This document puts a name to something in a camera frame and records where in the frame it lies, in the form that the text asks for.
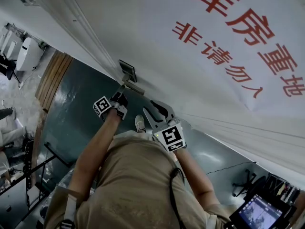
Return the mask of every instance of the beige t-shirt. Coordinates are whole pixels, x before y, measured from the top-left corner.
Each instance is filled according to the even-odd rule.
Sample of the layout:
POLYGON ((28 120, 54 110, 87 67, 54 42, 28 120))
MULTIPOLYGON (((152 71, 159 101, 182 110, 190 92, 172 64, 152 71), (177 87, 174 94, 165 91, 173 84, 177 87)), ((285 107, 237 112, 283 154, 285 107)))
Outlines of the beige t-shirt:
MULTIPOLYGON (((176 167, 157 143, 124 138, 107 153, 98 175, 98 187, 87 201, 80 194, 57 187, 44 226, 56 228, 63 220, 68 194, 77 198, 77 229, 178 229, 170 203, 170 173, 176 167)), ((187 229, 204 229, 211 215, 217 215, 216 229, 229 220, 220 205, 206 211, 188 192, 179 174, 173 192, 181 220, 187 229)))

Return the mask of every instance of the white appliance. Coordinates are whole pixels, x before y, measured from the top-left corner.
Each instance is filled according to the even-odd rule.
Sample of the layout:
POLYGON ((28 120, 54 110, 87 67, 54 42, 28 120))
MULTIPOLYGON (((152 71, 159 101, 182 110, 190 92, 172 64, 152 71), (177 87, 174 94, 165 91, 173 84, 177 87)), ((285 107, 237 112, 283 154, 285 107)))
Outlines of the white appliance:
POLYGON ((8 54, 6 55, 6 57, 9 60, 17 60, 18 59, 18 55, 20 52, 20 49, 22 47, 23 42, 22 41, 12 41, 8 50, 8 54))
POLYGON ((14 53, 14 51, 18 51, 18 47, 16 47, 18 44, 22 44, 22 40, 20 37, 18 37, 15 33, 13 33, 12 31, 9 31, 5 37, 5 40, 4 40, 4 43, 2 44, 2 47, 1 47, 1 51, 0 51, 0 54, 1 55, 4 55, 8 58, 8 51, 11 47, 11 43, 12 42, 16 42, 13 46, 12 46, 12 49, 11 49, 11 54, 14 53))
POLYGON ((18 71, 30 71, 37 67, 39 60, 43 54, 43 50, 38 46, 38 43, 28 37, 24 40, 20 49, 16 69, 18 71))
POLYGON ((3 27, 0 31, 0 48, 2 48, 2 45, 5 41, 6 35, 9 32, 8 29, 6 29, 5 27, 3 27))

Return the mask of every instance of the hand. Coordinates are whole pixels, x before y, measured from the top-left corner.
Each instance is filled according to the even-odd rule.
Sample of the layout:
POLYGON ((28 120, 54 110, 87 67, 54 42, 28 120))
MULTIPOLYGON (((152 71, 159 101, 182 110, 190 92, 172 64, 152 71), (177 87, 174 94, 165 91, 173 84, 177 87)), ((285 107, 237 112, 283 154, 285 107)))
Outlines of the hand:
POLYGON ((118 116, 117 110, 115 108, 111 108, 110 111, 108 112, 106 121, 111 121, 119 124, 122 121, 122 119, 120 116, 118 116))

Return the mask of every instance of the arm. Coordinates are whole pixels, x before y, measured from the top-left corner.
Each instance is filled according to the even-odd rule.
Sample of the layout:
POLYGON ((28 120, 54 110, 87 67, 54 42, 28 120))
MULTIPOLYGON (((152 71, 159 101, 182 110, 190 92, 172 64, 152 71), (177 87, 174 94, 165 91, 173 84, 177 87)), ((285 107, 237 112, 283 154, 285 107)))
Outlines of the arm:
POLYGON ((185 148, 180 148, 177 151, 174 151, 174 153, 177 156, 186 179, 202 208, 206 209, 210 205, 220 204, 215 195, 211 181, 190 153, 185 148))
POLYGON ((79 156, 68 189, 85 198, 89 196, 93 180, 105 157, 107 149, 121 122, 115 109, 111 109, 107 119, 79 156))

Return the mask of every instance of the white sneaker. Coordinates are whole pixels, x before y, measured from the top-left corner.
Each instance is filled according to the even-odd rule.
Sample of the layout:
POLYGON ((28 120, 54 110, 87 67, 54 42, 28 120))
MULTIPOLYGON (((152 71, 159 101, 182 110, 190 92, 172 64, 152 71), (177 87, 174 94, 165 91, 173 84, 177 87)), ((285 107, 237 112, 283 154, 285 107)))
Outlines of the white sneaker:
POLYGON ((144 118, 142 115, 138 114, 134 120, 135 128, 137 129, 137 133, 146 132, 144 118))

